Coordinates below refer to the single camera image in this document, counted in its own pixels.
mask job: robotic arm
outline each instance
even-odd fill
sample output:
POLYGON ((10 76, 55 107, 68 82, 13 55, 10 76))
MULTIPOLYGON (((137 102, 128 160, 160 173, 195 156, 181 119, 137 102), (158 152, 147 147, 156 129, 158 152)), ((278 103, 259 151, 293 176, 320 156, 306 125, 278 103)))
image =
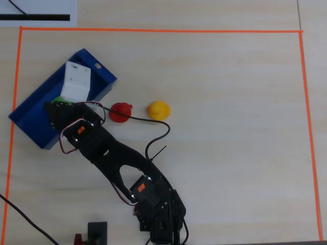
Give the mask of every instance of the robotic arm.
POLYGON ((140 231, 149 231, 155 244, 180 245, 179 232, 185 224, 186 209, 177 191, 152 163, 136 150, 117 141, 104 127, 101 117, 86 104, 46 102, 51 125, 79 149, 127 199, 136 203, 140 231), (135 167, 142 175, 128 189, 120 168, 135 167))

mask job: blue plastic bin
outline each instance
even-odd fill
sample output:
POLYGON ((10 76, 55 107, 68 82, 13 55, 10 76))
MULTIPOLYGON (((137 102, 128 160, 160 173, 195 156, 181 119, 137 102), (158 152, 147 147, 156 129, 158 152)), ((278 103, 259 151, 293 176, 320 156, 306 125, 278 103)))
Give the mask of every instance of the blue plastic bin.
MULTIPOLYGON (((117 78, 108 71, 86 49, 79 50, 69 61, 91 69, 91 85, 88 101, 101 100, 117 78)), ((43 110, 46 101, 53 101, 61 93, 65 76, 65 64, 38 87, 9 118, 23 130, 41 149, 51 149, 59 139, 59 132, 49 124, 49 117, 43 110)))

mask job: yellow toy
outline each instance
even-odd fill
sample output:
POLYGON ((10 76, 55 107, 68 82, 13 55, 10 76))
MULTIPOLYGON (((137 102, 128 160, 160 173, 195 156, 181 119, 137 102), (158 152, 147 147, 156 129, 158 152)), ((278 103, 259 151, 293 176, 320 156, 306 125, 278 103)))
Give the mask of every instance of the yellow toy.
POLYGON ((170 107, 163 101, 155 101, 148 106, 148 114, 152 119, 161 121, 170 115, 170 107))

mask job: black base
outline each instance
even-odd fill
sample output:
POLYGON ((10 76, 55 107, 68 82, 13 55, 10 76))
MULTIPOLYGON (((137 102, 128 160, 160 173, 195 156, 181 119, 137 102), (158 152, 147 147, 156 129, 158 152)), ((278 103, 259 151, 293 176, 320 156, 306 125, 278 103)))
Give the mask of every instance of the black base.
POLYGON ((91 222, 87 224, 87 243, 91 245, 107 245, 107 222, 91 222))

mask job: black stripe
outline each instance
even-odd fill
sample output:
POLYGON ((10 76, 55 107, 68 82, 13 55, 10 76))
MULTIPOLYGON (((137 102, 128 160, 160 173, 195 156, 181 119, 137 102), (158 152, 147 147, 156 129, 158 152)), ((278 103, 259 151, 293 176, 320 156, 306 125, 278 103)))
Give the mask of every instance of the black stripe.
POLYGON ((0 20, 57 20, 70 21, 70 14, 0 14, 0 20))

